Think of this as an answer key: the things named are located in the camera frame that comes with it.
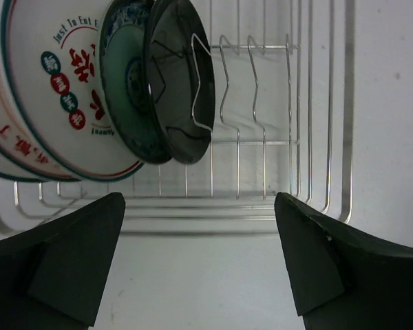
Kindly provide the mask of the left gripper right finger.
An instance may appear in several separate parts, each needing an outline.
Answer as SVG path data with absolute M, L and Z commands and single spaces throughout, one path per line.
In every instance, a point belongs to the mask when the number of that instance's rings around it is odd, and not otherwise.
M 360 231 L 288 193 L 275 217 L 306 329 L 413 329 L 413 247 Z

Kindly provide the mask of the dark green plate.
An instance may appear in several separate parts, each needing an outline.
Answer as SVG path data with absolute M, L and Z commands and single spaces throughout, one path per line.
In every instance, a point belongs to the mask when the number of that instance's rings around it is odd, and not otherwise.
M 111 1 L 98 29 L 96 62 L 103 107 L 125 146 L 141 161 L 171 160 L 153 126 L 142 49 L 153 1 Z

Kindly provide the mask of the white plate red characters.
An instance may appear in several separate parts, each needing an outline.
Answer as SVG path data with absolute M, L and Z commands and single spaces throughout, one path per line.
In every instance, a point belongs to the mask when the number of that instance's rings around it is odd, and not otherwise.
M 98 30 L 106 1 L 3 1 L 1 70 L 36 145 L 79 179 L 115 182 L 141 161 L 124 145 L 103 103 Z

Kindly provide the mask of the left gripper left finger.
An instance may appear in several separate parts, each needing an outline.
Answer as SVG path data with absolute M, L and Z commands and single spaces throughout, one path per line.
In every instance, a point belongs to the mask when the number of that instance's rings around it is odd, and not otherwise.
M 0 240 L 0 329 L 94 326 L 125 208 L 113 192 Z

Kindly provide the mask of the black plate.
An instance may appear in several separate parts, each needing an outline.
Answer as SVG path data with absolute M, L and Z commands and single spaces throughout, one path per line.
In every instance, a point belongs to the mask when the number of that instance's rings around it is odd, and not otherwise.
M 215 122 L 211 48 L 191 1 L 155 1 L 144 37 L 142 74 L 149 115 L 165 150 L 199 162 Z

